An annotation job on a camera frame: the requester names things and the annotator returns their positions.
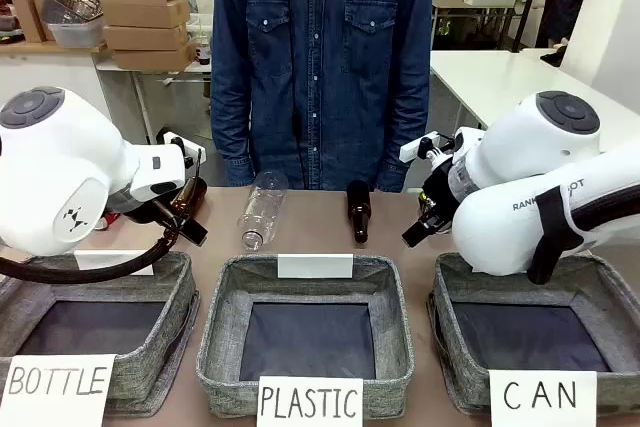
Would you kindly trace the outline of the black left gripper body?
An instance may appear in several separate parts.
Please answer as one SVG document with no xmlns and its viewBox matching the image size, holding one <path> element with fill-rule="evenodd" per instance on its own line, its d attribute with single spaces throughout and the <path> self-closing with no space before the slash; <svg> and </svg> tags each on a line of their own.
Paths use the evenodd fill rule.
<svg viewBox="0 0 640 427">
<path fill-rule="evenodd" d="M 132 210 L 130 220 L 137 224 L 157 223 L 166 229 L 181 231 L 186 222 L 186 199 L 157 197 Z"/>
</svg>

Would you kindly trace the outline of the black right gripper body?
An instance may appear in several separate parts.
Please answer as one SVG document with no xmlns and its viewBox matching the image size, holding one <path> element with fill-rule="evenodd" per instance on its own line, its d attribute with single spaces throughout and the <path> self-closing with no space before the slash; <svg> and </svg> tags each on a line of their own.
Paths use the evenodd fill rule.
<svg viewBox="0 0 640 427">
<path fill-rule="evenodd" d="M 450 169 L 451 164 L 439 165 L 423 183 L 422 192 L 419 194 L 419 221 L 423 224 L 430 215 L 447 218 L 450 223 L 459 207 L 459 201 L 449 186 Z"/>
</svg>

